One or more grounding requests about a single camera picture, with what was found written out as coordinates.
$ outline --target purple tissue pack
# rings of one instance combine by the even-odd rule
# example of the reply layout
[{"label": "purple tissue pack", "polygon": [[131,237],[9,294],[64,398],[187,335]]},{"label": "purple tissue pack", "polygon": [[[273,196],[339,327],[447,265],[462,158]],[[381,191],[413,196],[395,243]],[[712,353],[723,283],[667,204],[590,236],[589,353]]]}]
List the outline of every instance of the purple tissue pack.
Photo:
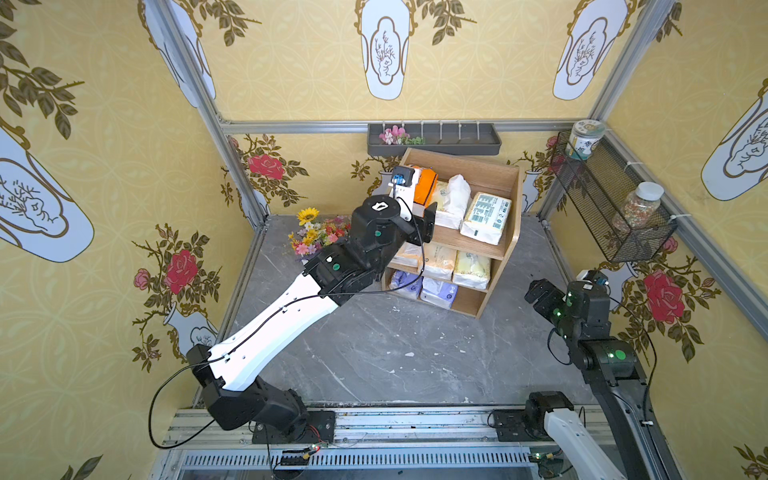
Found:
[{"label": "purple tissue pack", "polygon": [[449,309],[456,299],[458,287],[453,283],[425,278],[422,284],[421,299],[432,305]]},{"label": "purple tissue pack", "polygon": [[[397,270],[392,275],[392,280],[389,281],[389,288],[400,288],[403,285],[407,285],[408,283],[413,282],[416,278],[419,276],[415,273],[408,273],[408,272],[402,272],[400,270]],[[419,298],[419,292],[422,291],[422,278],[419,278],[415,282],[413,282],[411,285],[408,285],[406,288],[401,288],[400,290],[397,290],[393,293],[397,293],[399,295],[402,295],[404,297],[416,300]]]}]

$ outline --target white plastic bag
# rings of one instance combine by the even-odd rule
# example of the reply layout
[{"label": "white plastic bag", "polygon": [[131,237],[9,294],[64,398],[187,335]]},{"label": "white plastic bag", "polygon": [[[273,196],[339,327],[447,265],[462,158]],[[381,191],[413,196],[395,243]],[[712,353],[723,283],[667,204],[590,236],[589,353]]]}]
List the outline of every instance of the white plastic bag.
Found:
[{"label": "white plastic bag", "polygon": [[512,202],[508,198],[478,192],[462,222],[461,235],[498,245]]},{"label": "white plastic bag", "polygon": [[453,267],[456,264],[456,250],[443,245],[427,243],[424,245],[424,257],[427,260],[424,266],[424,274],[440,280],[451,281]]},{"label": "white plastic bag", "polygon": [[422,248],[413,243],[405,242],[400,250],[397,250],[392,261],[405,266],[418,266],[422,261]]},{"label": "white plastic bag", "polygon": [[443,210],[452,217],[464,218],[471,193],[472,189],[467,181],[464,180],[464,177],[454,175],[451,177],[451,180],[448,180],[448,196],[443,204]]},{"label": "white plastic bag", "polygon": [[491,279],[491,259],[477,253],[458,252],[453,283],[485,290]]}]

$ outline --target gray marble floor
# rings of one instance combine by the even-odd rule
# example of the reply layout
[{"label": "gray marble floor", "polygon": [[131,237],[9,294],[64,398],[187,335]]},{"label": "gray marble floor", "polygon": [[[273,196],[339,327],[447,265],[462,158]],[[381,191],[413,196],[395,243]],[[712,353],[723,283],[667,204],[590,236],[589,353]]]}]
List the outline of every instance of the gray marble floor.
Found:
[{"label": "gray marble floor", "polygon": [[[270,218],[233,332],[302,270],[287,240],[295,229],[295,217]],[[547,351],[551,325],[523,299],[540,278],[564,286],[541,225],[523,217],[520,240],[479,320],[392,294],[356,296],[299,335],[261,376],[294,388],[307,403],[521,404],[541,390],[597,403],[576,367]],[[557,336],[552,349],[567,358]]]}]

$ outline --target metal grate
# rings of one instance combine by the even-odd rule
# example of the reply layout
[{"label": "metal grate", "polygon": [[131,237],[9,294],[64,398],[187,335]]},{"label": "metal grate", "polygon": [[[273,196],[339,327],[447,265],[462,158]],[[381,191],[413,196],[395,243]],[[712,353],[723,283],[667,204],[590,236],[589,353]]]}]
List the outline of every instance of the metal grate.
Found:
[{"label": "metal grate", "polygon": [[[662,204],[642,228],[630,228],[621,214],[627,195],[643,179],[605,139],[586,161],[574,160],[564,153],[570,132],[558,135],[551,168],[563,185],[589,231],[609,262],[650,260],[677,229]],[[625,233],[612,224],[618,214]]]},{"label": "metal grate", "polygon": [[[488,447],[411,447],[395,449],[323,449],[310,457],[307,466],[276,467],[277,470],[367,470],[384,468],[489,468],[524,467],[530,449],[515,446]],[[272,449],[272,461],[279,463],[283,453]],[[184,468],[190,470],[267,470],[266,451],[222,452],[189,451]]]}]

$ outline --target jar lid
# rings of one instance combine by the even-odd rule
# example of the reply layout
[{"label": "jar lid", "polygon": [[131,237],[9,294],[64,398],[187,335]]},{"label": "jar lid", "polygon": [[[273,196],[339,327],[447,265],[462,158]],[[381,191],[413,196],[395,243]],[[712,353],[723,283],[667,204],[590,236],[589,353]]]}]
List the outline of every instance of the jar lid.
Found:
[{"label": "jar lid", "polygon": [[574,123],[573,132],[579,137],[602,137],[605,134],[605,124],[598,120],[579,120]]},{"label": "jar lid", "polygon": [[654,182],[642,182],[637,185],[637,189],[634,191],[635,195],[648,200],[649,202],[655,202],[664,195],[664,187]]}]

